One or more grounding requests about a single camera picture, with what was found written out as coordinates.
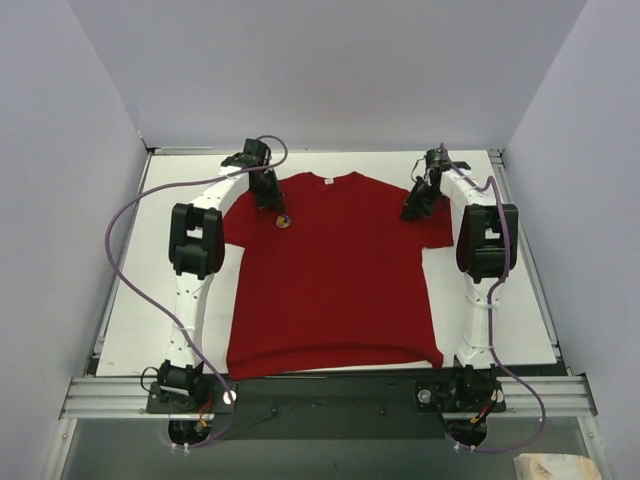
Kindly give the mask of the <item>round colourful brooch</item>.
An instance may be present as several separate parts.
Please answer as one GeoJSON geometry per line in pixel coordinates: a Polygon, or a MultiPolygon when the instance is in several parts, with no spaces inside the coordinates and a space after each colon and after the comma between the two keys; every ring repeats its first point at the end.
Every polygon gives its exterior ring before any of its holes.
{"type": "Polygon", "coordinates": [[[291,218],[288,215],[278,215],[275,225],[280,229],[286,229],[291,225],[291,218]]]}

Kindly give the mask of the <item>red t-shirt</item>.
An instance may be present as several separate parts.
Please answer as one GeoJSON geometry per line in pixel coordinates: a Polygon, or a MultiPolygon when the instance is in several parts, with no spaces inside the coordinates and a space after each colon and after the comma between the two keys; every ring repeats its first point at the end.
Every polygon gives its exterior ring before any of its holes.
{"type": "Polygon", "coordinates": [[[232,378],[425,361],[441,367],[423,269],[453,243],[447,201],[414,221],[407,192],[353,172],[281,183],[288,226],[242,195],[224,218],[243,255],[226,357],[232,378]]]}

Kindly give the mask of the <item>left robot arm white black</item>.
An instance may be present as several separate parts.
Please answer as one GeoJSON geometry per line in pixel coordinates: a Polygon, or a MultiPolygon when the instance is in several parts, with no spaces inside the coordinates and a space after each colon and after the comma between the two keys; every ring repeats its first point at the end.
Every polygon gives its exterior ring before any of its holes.
{"type": "Polygon", "coordinates": [[[219,177],[200,197],[172,209],[168,256],[176,280],[174,325],[150,386],[149,413],[195,414],[211,408],[215,381],[205,373],[202,337],[209,289],[225,258],[224,216],[250,192],[258,208],[288,219],[268,138],[247,139],[240,152],[221,163],[219,177]]]}

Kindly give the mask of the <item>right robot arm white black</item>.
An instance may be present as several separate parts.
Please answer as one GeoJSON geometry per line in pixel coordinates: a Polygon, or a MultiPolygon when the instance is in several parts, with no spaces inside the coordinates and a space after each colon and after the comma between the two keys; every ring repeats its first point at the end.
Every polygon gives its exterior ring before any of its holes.
{"type": "Polygon", "coordinates": [[[500,293],[517,262],[519,212],[505,204],[493,176],[480,184],[465,162],[453,161],[444,146],[425,152],[424,173],[404,201],[401,219],[433,218],[448,205],[461,215],[455,259],[465,281],[468,304],[456,354],[460,383],[456,401],[477,399],[484,411],[501,399],[494,323],[500,293]]]}

